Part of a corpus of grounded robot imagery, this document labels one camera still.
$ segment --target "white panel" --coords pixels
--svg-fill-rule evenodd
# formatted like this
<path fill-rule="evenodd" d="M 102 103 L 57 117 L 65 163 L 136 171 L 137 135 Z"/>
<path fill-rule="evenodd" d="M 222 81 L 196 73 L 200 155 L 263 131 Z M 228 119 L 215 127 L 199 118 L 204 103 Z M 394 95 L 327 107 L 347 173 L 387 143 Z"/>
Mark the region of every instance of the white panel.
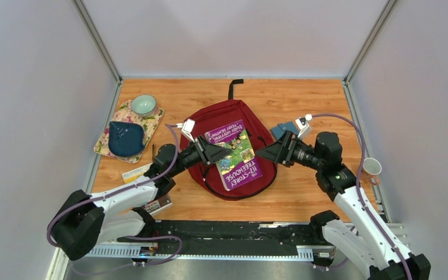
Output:
<path fill-rule="evenodd" d="M 85 0 L 124 76 L 343 76 L 385 0 Z"/>
<path fill-rule="evenodd" d="M 353 91 L 389 214 L 448 279 L 448 1 L 400 1 Z"/>
<path fill-rule="evenodd" d="M 0 1 L 0 279 L 44 279 L 115 86 L 71 1 Z"/>

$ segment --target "backpack handle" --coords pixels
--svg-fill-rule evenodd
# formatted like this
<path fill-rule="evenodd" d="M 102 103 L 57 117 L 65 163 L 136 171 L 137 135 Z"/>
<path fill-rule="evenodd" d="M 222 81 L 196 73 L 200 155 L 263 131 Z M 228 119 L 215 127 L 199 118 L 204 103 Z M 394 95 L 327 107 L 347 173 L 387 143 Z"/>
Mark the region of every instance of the backpack handle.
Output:
<path fill-rule="evenodd" d="M 240 83 L 244 83 L 243 79 L 238 79 L 238 80 L 232 80 L 231 83 L 229 84 L 229 91 L 227 94 L 227 99 L 233 99 L 233 95 L 234 95 L 234 85 L 236 84 L 240 84 Z"/>

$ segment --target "red backpack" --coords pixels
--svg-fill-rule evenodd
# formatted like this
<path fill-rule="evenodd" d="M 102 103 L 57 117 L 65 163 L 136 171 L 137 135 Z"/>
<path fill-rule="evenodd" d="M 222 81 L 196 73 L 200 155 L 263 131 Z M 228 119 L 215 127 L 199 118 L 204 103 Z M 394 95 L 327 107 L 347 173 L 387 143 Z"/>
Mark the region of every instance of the red backpack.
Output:
<path fill-rule="evenodd" d="M 194 136 L 204 135 L 212 129 L 214 130 L 234 121 L 243 120 L 251 145 L 255 151 L 274 142 L 269 130 L 264 127 L 250 108 L 241 100 L 233 100 L 233 85 L 243 82 L 242 79 L 231 82 L 229 85 L 228 100 L 200 109 L 188 117 L 195 121 L 195 126 L 192 131 Z M 188 143 L 188 139 L 182 136 L 180 148 L 186 148 Z M 262 170 L 262 176 L 230 191 L 224 189 L 220 178 L 221 175 L 215 164 L 207 167 L 203 163 L 199 163 L 189 168 L 188 171 L 193 180 L 213 195 L 223 200 L 242 200 L 243 198 L 252 197 L 265 190 L 274 182 L 275 176 L 277 175 L 277 166 L 275 163 L 259 156 L 256 156 L 256 158 Z"/>

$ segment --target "wooden table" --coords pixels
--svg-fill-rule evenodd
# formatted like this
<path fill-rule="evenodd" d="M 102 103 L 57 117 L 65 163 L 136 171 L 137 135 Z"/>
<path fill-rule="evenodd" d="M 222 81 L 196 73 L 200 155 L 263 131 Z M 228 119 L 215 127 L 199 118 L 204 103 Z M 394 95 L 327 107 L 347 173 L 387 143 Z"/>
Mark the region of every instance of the wooden table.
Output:
<path fill-rule="evenodd" d="M 119 96 L 123 101 L 142 94 L 153 95 L 166 113 L 155 132 L 148 150 L 137 164 L 125 163 L 103 156 L 92 192 L 112 189 L 123 184 L 121 174 L 152 162 L 152 143 L 160 147 L 174 139 L 163 124 L 182 123 L 197 110 L 227 99 L 230 79 L 130 79 L 125 80 Z M 243 100 L 267 128 L 293 121 L 307 113 L 336 113 L 351 118 L 340 80 L 246 79 L 235 85 L 234 98 Z M 342 120 L 332 117 L 315 119 L 313 132 L 304 140 L 314 144 L 321 131 L 334 131 L 343 147 L 344 163 L 358 169 L 360 148 L 355 130 Z M 337 207 L 316 182 L 315 171 L 299 164 L 278 166 L 273 185 L 255 197 L 241 201 L 224 201 L 204 190 L 184 172 L 175 177 L 176 186 L 169 193 L 173 206 L 156 219 L 213 221 L 276 221 L 305 222 L 312 215 L 332 209 L 343 221 L 347 216 Z M 367 196 L 375 204 L 370 186 Z"/>

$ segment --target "book cover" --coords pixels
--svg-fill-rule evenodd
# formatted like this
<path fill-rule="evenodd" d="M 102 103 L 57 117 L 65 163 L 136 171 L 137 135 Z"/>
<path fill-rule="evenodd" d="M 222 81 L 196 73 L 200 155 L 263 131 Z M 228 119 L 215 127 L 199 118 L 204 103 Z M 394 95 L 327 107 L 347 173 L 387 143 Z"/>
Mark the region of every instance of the book cover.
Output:
<path fill-rule="evenodd" d="M 243 120 L 213 129 L 205 136 L 210 143 L 233 150 L 216 164 L 226 190 L 234 190 L 262 176 Z"/>
<path fill-rule="evenodd" d="M 123 173 L 122 180 L 124 181 L 125 184 L 135 181 L 136 179 L 138 179 L 138 177 L 142 176 L 145 172 L 148 171 L 148 169 L 150 168 L 150 165 L 151 165 L 151 163 L 141 166 L 139 168 L 133 169 L 126 173 Z"/>
<path fill-rule="evenodd" d="M 165 209 L 171 207 L 173 205 L 173 202 L 171 201 L 171 198 L 168 194 L 164 195 L 163 197 L 153 200 L 145 205 L 142 206 L 143 209 L 145 209 L 150 215 L 154 216 Z"/>

